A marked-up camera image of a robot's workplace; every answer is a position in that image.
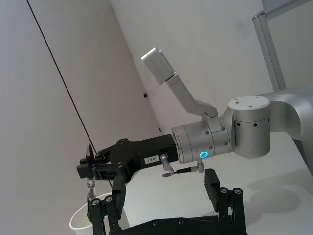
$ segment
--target wire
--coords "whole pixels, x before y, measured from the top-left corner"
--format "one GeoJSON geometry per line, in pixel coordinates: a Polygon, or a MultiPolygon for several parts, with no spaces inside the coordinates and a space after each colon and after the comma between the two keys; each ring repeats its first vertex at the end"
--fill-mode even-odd
{"type": "Polygon", "coordinates": [[[63,84],[64,84],[66,90],[67,90],[67,94],[68,94],[70,100],[72,101],[72,104],[73,104],[73,106],[74,106],[74,108],[75,108],[75,111],[76,111],[76,113],[77,113],[77,115],[78,115],[78,117],[79,117],[79,119],[80,119],[80,122],[81,122],[81,124],[83,125],[83,128],[84,128],[84,130],[85,130],[85,132],[86,132],[86,134],[87,134],[87,136],[88,136],[88,139],[89,139],[89,141],[90,141],[90,143],[91,143],[91,145],[92,145],[92,148],[94,149],[95,152],[97,152],[96,149],[95,149],[95,147],[94,147],[94,145],[93,145],[93,143],[92,143],[92,141],[91,141],[91,138],[90,138],[90,136],[89,136],[89,134],[88,134],[88,131],[87,131],[87,129],[86,129],[84,123],[83,123],[83,120],[82,120],[82,118],[80,117],[80,114],[79,114],[79,112],[78,112],[78,110],[77,110],[77,108],[76,108],[76,105],[75,105],[75,103],[74,103],[74,100],[73,100],[71,94],[69,93],[68,87],[67,87],[67,85],[66,85],[66,83],[65,83],[65,80],[64,80],[62,74],[61,74],[61,71],[60,71],[60,69],[59,69],[59,66],[58,66],[58,64],[57,64],[57,62],[56,62],[56,60],[55,60],[55,58],[54,58],[54,56],[53,56],[53,54],[52,54],[52,51],[51,51],[51,49],[50,49],[50,47],[49,47],[49,44],[48,44],[48,42],[47,42],[47,40],[46,40],[46,38],[45,38],[45,35],[44,35],[44,33],[43,33],[43,31],[42,31],[42,29],[41,29],[39,23],[38,23],[38,20],[37,20],[37,18],[36,18],[36,16],[35,16],[35,13],[34,13],[32,7],[31,7],[29,1],[26,0],[26,2],[27,2],[27,4],[28,4],[28,6],[29,6],[29,9],[30,9],[31,13],[33,14],[33,17],[34,17],[34,19],[35,19],[35,21],[36,21],[36,23],[37,23],[37,26],[38,26],[38,28],[39,28],[39,30],[40,30],[40,32],[41,32],[41,35],[42,35],[42,37],[44,38],[45,44],[46,44],[46,46],[47,46],[47,48],[48,48],[48,50],[49,50],[49,52],[50,52],[50,55],[51,55],[52,60],[53,60],[53,62],[54,62],[54,64],[55,64],[55,67],[56,67],[57,70],[58,70],[58,73],[59,73],[59,75],[60,75],[60,77],[61,77],[61,79],[62,79],[62,81],[63,81],[63,84]]]}

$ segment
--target label sticker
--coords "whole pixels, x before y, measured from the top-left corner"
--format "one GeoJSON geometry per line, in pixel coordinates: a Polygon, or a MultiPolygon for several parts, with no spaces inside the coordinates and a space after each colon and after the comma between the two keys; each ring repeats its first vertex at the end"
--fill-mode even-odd
{"type": "Polygon", "coordinates": [[[160,161],[160,157],[158,155],[145,158],[145,164],[154,163],[160,161]]]}

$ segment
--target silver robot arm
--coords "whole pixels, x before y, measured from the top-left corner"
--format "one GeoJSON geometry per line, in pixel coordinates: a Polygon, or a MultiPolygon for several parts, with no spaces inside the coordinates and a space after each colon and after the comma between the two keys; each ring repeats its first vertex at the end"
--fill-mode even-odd
{"type": "Polygon", "coordinates": [[[313,140],[313,84],[233,99],[219,116],[214,106],[191,96],[160,50],[153,48],[141,59],[188,113],[201,116],[199,122],[172,128],[181,164],[233,151],[250,158],[263,156],[270,151],[270,133],[275,131],[313,140]]]}

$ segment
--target blue led ring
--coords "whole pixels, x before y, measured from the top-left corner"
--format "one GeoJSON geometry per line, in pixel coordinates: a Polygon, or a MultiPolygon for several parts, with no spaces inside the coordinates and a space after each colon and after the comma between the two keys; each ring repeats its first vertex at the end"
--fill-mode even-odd
{"type": "Polygon", "coordinates": [[[199,154],[199,158],[206,158],[207,156],[209,156],[209,153],[208,152],[206,152],[206,151],[203,151],[203,152],[201,152],[200,154],[199,154]]]}

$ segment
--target paper cup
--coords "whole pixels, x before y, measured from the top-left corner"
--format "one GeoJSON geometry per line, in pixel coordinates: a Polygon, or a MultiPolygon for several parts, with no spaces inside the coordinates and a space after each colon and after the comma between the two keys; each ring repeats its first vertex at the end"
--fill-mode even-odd
{"type": "MultiPolygon", "coordinates": [[[[97,198],[103,200],[106,196],[109,195],[111,195],[111,193],[103,194],[101,196],[98,196],[97,198]]],[[[109,234],[110,227],[107,216],[105,216],[104,218],[104,225],[106,228],[106,234],[109,234]]],[[[118,221],[118,225],[122,229],[127,229],[130,227],[124,208],[121,219],[118,221]]],[[[76,233],[76,235],[93,235],[92,223],[87,218],[87,203],[84,204],[80,209],[78,209],[78,211],[73,215],[73,217],[69,221],[69,227],[76,233]]]]}

